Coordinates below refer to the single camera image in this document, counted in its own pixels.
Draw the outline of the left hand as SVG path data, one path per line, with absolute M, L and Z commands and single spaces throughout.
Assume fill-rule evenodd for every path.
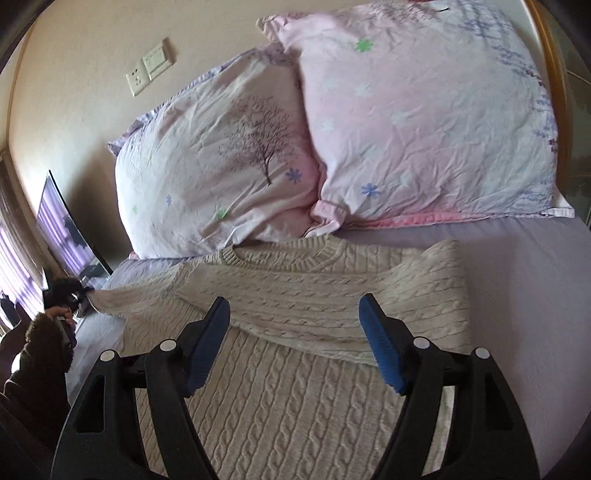
M 72 311 L 68 307 L 54 306 L 47 309 L 45 314 L 52 320 L 65 321 L 72 331 L 76 329 L 76 321 L 73 319 Z

